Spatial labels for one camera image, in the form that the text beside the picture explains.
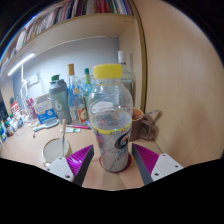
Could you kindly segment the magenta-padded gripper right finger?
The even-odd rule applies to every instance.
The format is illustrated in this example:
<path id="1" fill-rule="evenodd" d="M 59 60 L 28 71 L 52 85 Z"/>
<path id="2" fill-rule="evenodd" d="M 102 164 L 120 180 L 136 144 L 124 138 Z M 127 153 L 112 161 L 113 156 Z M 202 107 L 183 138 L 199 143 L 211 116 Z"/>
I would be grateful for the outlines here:
<path id="1" fill-rule="evenodd" d="M 157 154 L 135 143 L 132 144 L 132 155 L 145 185 L 182 169 L 167 153 Z"/>

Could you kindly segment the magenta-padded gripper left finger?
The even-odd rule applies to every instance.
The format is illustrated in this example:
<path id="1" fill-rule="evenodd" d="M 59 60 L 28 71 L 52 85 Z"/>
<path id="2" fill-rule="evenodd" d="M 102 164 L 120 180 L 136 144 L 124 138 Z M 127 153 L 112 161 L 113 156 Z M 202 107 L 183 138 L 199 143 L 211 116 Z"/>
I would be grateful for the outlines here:
<path id="1" fill-rule="evenodd" d="M 93 156 L 94 147 L 89 145 L 67 158 L 57 158 L 46 168 L 46 171 L 81 186 Z"/>

